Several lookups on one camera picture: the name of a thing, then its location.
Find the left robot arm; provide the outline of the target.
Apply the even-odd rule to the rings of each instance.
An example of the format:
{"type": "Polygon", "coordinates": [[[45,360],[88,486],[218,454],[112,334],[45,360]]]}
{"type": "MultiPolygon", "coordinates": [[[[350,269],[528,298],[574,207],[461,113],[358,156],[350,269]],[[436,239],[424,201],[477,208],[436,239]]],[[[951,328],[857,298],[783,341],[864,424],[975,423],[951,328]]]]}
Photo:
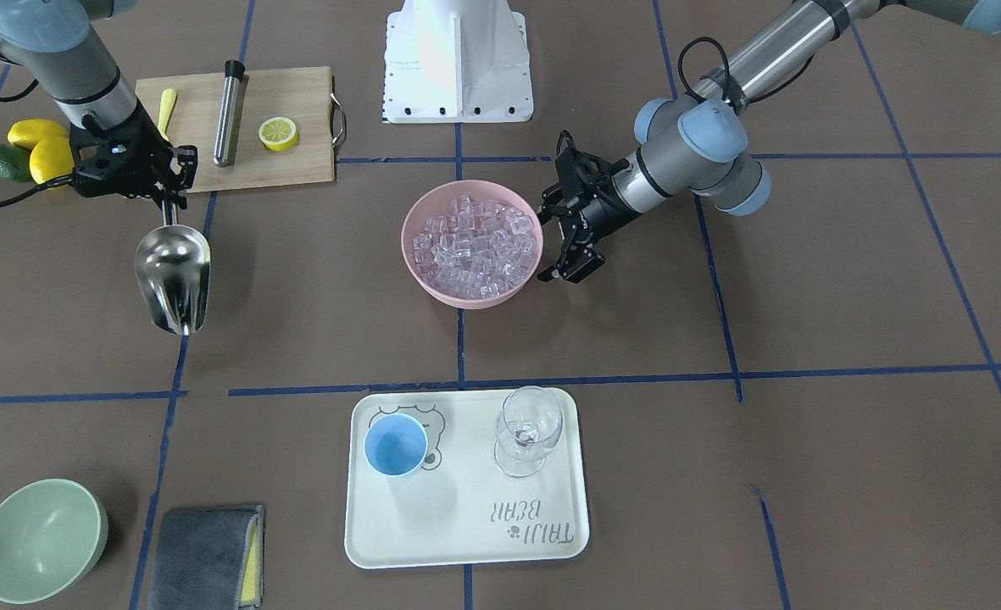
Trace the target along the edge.
{"type": "Polygon", "coordinates": [[[706,37],[720,65],[697,82],[679,72],[682,94],[644,104],[633,123],[638,147],[617,161],[579,150],[561,131],[558,181],[543,191],[537,220],[554,221],[562,242],[538,280],[583,281],[604,266],[601,240],[685,191],[733,216],[761,208],[772,180],[748,154],[742,114],[792,84],[850,25],[886,7],[884,1],[793,1],[736,52],[706,37]]]}

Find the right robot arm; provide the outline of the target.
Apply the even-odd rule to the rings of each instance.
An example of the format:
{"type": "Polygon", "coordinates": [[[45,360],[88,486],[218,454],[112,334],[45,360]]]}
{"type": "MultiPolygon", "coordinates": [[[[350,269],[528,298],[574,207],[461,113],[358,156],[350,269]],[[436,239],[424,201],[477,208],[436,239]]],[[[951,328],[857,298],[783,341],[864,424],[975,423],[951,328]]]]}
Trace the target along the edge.
{"type": "Polygon", "coordinates": [[[131,1],[0,1],[0,63],[20,65],[69,119],[75,167],[34,186],[146,198],[172,225],[197,174],[197,148],[160,134],[92,27],[131,1]]]}

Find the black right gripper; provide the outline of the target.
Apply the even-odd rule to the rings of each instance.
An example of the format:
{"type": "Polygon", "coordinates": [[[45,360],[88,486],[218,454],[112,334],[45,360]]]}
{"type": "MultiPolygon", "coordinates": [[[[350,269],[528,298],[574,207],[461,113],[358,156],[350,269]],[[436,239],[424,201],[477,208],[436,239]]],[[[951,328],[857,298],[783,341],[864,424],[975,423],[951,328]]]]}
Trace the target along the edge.
{"type": "Polygon", "coordinates": [[[197,176],[197,147],[172,147],[142,103],[118,126],[93,131],[70,127],[75,162],[70,186],[83,197],[150,198],[160,213],[170,202],[186,211],[187,191],[197,176]]]}

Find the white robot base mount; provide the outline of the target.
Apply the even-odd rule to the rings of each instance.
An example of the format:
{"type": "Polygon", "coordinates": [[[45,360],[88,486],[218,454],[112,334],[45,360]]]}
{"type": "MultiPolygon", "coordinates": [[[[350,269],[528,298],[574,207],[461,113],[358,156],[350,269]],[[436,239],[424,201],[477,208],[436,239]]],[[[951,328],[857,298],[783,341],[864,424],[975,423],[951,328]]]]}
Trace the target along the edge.
{"type": "Polygon", "coordinates": [[[387,16],[385,34],[385,123],[519,123],[534,115],[525,16],[507,1],[406,1],[387,16]]]}

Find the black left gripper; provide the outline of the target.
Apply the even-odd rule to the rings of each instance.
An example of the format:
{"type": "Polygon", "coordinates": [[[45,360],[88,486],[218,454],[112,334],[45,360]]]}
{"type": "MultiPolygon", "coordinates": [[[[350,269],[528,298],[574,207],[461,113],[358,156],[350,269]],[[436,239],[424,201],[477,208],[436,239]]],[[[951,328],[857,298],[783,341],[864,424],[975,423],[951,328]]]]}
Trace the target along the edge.
{"type": "Polygon", "coordinates": [[[614,177],[631,169],[631,162],[622,158],[611,163],[579,151],[571,134],[562,132],[554,165],[558,182],[543,191],[537,219],[542,225],[557,219],[562,242],[557,258],[543,266],[536,278],[541,282],[559,279],[579,283],[605,264],[594,242],[638,219],[638,212],[624,203],[614,185],[614,177]],[[577,233],[586,244],[576,244],[577,233]]]}

